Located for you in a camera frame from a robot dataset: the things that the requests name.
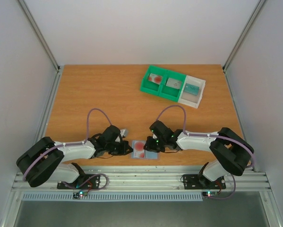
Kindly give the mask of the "white magnetic stripe card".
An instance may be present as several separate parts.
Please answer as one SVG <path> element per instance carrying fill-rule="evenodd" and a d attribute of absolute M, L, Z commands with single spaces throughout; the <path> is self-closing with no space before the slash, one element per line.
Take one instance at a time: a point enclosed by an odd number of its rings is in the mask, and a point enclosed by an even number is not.
<path fill-rule="evenodd" d="M 182 81 L 174 78 L 168 78 L 166 81 L 166 86 L 174 89 L 180 89 L 181 85 L 182 85 Z"/>

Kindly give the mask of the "red circle card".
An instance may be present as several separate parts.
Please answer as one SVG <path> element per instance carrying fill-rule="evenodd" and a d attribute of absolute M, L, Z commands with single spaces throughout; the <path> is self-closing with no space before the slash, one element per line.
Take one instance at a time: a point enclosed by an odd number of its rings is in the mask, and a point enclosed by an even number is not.
<path fill-rule="evenodd" d="M 160 85 L 163 77 L 161 75 L 150 73 L 148 76 L 148 81 Z"/>

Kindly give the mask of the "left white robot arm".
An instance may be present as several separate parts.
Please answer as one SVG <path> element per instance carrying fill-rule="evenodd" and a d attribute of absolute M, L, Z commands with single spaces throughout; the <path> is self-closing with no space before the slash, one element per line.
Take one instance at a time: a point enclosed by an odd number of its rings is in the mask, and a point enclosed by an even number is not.
<path fill-rule="evenodd" d="M 23 174 L 23 180 L 31 187 L 58 181 L 69 189 L 84 189 L 91 176 L 87 175 L 75 159 L 100 158 L 105 153 L 111 156 L 124 156 L 133 152 L 125 140 L 128 131 L 114 125 L 107 127 L 83 141 L 62 143 L 43 137 L 16 161 Z"/>

